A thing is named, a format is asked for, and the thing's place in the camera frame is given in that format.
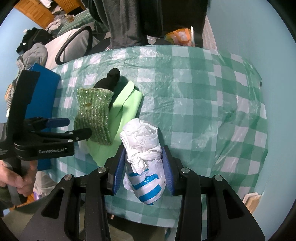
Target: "glittery green scrubber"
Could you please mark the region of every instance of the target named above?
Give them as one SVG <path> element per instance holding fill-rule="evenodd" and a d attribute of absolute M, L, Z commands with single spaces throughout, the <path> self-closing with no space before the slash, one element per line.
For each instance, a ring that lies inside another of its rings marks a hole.
<path fill-rule="evenodd" d="M 80 88 L 77 90 L 79 110 L 74 121 L 74 129 L 90 128 L 91 140 L 102 145 L 111 145 L 108 130 L 109 104 L 113 92 L 101 88 Z"/>

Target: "metal screw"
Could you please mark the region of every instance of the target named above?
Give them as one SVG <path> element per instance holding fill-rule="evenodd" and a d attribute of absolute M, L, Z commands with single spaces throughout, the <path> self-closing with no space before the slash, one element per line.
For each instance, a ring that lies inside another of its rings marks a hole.
<path fill-rule="evenodd" d="M 190 172 L 190 169 L 187 168 L 187 167 L 183 167 L 183 168 L 181 169 L 181 172 L 183 172 L 183 173 L 188 173 L 188 172 Z"/>
<path fill-rule="evenodd" d="M 64 179 L 65 179 L 66 181 L 68 181 L 68 180 L 71 180 L 72 177 L 73 177 L 73 176 L 72 176 L 71 174 L 67 174 L 67 175 L 64 176 Z"/>
<path fill-rule="evenodd" d="M 220 175 L 216 175 L 216 176 L 215 176 L 215 180 L 218 181 L 218 182 L 220 182 L 220 181 L 223 180 L 223 177 L 220 176 Z"/>
<path fill-rule="evenodd" d="M 103 173 L 105 172 L 107 169 L 105 167 L 99 167 L 98 168 L 98 173 Z"/>

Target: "green checkered bedding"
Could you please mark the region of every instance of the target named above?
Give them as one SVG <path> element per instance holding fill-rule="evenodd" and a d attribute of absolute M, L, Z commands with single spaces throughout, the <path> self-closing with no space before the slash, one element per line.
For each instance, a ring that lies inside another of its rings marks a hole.
<path fill-rule="evenodd" d="M 92 87 L 113 67 L 144 94 L 137 117 L 159 127 L 161 145 L 197 174 L 222 175 L 243 198 L 253 192 L 267 154 L 267 120 L 261 78 L 244 58 L 194 47 L 149 46 L 111 50 L 66 63 L 53 118 L 68 117 L 73 129 L 80 87 Z M 89 154 L 75 146 L 75 156 L 52 160 L 50 176 L 85 175 L 96 169 Z M 142 204 L 121 183 L 116 196 L 106 197 L 107 211 L 149 225 L 176 227 L 181 197 L 165 190 L 153 206 Z M 206 233 L 206 211 L 203 213 Z"/>
<path fill-rule="evenodd" d="M 59 33 L 57 36 L 61 36 L 62 34 L 68 32 L 69 30 L 75 29 L 75 28 L 80 28 L 82 25 L 85 25 L 87 23 L 95 22 L 95 25 L 98 29 L 98 32 L 105 33 L 108 31 L 106 26 L 104 24 L 101 24 L 93 19 L 91 14 L 89 13 L 89 10 L 85 10 L 79 14 L 77 14 L 74 17 L 74 21 L 72 22 L 67 22 L 65 23 L 62 28 L 60 29 Z"/>

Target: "wooden cabinet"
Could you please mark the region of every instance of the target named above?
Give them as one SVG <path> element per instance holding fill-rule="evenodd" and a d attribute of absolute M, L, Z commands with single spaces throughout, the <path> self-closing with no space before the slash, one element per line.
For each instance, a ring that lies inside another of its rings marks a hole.
<path fill-rule="evenodd" d="M 20 0 L 15 8 L 42 28 L 54 20 L 52 13 L 39 0 Z"/>
<path fill-rule="evenodd" d="M 66 13 L 71 12 L 72 10 L 81 7 L 85 10 L 84 5 L 80 0 L 54 0 Z"/>

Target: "hand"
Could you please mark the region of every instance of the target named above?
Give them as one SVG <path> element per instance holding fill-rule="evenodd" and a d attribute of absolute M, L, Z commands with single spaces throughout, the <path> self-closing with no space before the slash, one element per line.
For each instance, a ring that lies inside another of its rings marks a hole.
<path fill-rule="evenodd" d="M 22 178 L 20 175 L 9 170 L 7 165 L 0 160 L 0 187 L 10 185 L 17 188 L 19 194 L 25 197 L 31 195 L 36 179 L 38 161 L 30 161 L 30 168 Z"/>

